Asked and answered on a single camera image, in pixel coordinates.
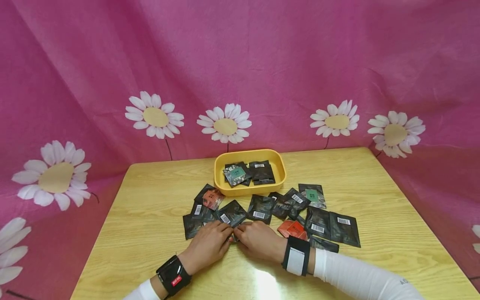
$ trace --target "barcode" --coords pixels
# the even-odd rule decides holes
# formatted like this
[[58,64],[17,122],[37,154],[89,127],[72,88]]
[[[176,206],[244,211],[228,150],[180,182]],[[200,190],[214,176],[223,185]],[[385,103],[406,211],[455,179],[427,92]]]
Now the barcode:
[[222,221],[224,221],[225,223],[230,224],[230,220],[227,217],[227,215],[225,215],[225,214],[221,215],[220,219],[222,219]]
[[317,231],[317,232],[320,232],[320,233],[324,233],[325,232],[325,228],[323,227],[320,227],[318,225],[315,225],[315,224],[312,224],[312,229]]
[[339,218],[339,217],[337,217],[336,219],[338,220],[338,222],[340,224],[350,225],[350,220],[348,220],[348,219],[342,219],[342,218]]
[[259,219],[265,219],[265,214],[261,212],[253,212],[253,216]]
[[302,203],[302,202],[303,202],[303,200],[302,200],[300,197],[298,197],[297,195],[295,195],[295,194],[292,196],[292,198],[293,198],[293,200],[297,201],[298,203]]
[[197,208],[195,208],[195,212],[193,213],[194,215],[199,215],[200,211],[202,210],[202,205],[197,205]]

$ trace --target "pink fabric curtain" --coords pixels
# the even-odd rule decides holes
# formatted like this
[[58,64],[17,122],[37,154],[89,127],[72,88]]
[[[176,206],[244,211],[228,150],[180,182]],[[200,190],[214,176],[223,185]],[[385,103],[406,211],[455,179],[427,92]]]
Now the pink fabric curtain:
[[[227,148],[369,147],[479,277],[479,14],[475,0],[1,1],[0,255],[16,258],[0,297],[70,297],[130,164]],[[408,135],[385,145],[395,123]],[[60,163],[68,191],[43,190]]]

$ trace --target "white arm sleeve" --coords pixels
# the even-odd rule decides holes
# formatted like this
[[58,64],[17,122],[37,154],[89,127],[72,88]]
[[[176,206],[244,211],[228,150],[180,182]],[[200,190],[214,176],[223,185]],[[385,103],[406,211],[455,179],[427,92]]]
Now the white arm sleeve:
[[153,290],[150,279],[138,286],[130,295],[123,298],[123,300],[160,300]]
[[315,277],[358,300],[423,300],[404,278],[358,259],[316,249]]

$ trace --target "wooden table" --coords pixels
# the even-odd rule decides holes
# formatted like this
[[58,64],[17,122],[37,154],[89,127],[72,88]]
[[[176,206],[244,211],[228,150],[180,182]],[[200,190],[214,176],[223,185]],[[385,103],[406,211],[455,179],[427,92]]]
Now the wooden table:
[[[322,184],[328,210],[357,218],[362,248],[340,253],[407,278],[426,299],[480,299],[477,291],[400,189],[366,148],[283,153],[288,178]],[[122,299],[185,241],[182,215],[213,184],[214,159],[132,165],[120,187],[72,299]],[[232,198],[227,198],[222,205]],[[250,196],[237,197],[248,208]],[[276,230],[281,221],[272,218]],[[313,276],[248,260],[232,245],[219,263],[195,276],[176,299],[347,299]]]

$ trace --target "daisy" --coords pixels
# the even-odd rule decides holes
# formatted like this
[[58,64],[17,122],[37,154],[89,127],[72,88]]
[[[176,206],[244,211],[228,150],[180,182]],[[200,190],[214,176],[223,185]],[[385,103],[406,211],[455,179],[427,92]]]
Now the daisy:
[[16,173],[12,180],[22,187],[17,196],[22,199],[34,199],[40,206],[50,205],[57,201],[60,210],[70,206],[69,197],[80,207],[84,199],[90,198],[85,184],[87,170],[91,163],[82,163],[85,151],[75,149],[72,142],[67,142],[65,148],[59,141],[53,141],[40,149],[43,160],[29,160],[24,164],[25,171]]
[[136,107],[127,106],[125,117],[129,120],[136,121],[133,125],[135,129],[147,128],[147,135],[156,136],[164,139],[165,136],[173,139],[174,133],[180,134],[177,127],[183,127],[182,114],[173,112],[175,105],[173,103],[165,103],[157,94],[150,96],[147,92],[141,91],[140,98],[130,97],[130,102]]
[[375,127],[368,129],[368,133],[377,134],[373,137],[375,148],[393,158],[405,158],[405,153],[412,153],[410,146],[420,142],[419,135],[425,131],[425,125],[418,117],[407,120],[406,113],[394,111],[389,111],[388,117],[376,115],[370,119],[368,123]]
[[202,132],[205,134],[212,134],[212,140],[226,144],[229,141],[233,144],[240,143],[244,137],[249,136],[249,133],[244,130],[252,125],[252,121],[248,120],[250,113],[244,111],[240,113],[240,105],[227,104],[225,105],[225,113],[220,107],[215,107],[213,110],[207,110],[207,116],[200,115],[197,120],[198,125],[205,128]]
[[337,108],[334,104],[327,106],[327,111],[318,109],[316,113],[310,115],[310,118],[315,120],[310,124],[310,128],[317,128],[317,135],[322,134],[323,137],[333,136],[349,136],[351,130],[355,130],[358,126],[357,122],[360,119],[356,115],[357,106],[352,107],[352,100],[343,101]]
[[28,247],[20,246],[13,248],[32,230],[25,226],[25,219],[15,218],[0,230],[0,285],[17,278],[22,267],[12,266],[27,254]]

